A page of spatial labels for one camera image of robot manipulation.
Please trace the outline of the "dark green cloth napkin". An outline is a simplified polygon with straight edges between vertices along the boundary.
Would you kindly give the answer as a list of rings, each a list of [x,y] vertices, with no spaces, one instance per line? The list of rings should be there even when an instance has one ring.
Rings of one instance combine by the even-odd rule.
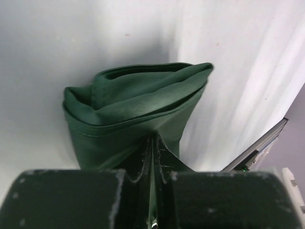
[[[148,135],[179,155],[186,123],[202,97],[211,63],[132,65],[64,89],[62,107],[81,169],[111,169]]]

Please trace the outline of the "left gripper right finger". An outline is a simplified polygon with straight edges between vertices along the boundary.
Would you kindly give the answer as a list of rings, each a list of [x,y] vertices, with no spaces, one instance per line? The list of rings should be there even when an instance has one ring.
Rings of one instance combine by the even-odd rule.
[[[155,215],[159,229],[177,229],[171,174],[193,173],[194,170],[183,163],[166,146],[160,135],[153,141],[153,172],[155,183]]]

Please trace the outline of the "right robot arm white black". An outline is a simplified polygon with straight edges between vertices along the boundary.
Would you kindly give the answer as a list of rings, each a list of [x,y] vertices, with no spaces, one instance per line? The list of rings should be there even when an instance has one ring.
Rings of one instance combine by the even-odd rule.
[[[278,176],[278,178],[280,178],[280,180],[284,184],[299,217],[305,219],[305,202],[303,200],[298,182],[296,181],[293,172],[287,167],[282,168],[280,170],[273,167],[271,168],[271,171],[276,176]]]

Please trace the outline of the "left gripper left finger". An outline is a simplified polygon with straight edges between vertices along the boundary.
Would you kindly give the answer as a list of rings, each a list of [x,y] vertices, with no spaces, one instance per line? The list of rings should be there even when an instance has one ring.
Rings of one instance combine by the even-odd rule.
[[[147,229],[149,226],[152,146],[153,139],[148,136],[116,167],[125,171],[114,220],[116,229]]]

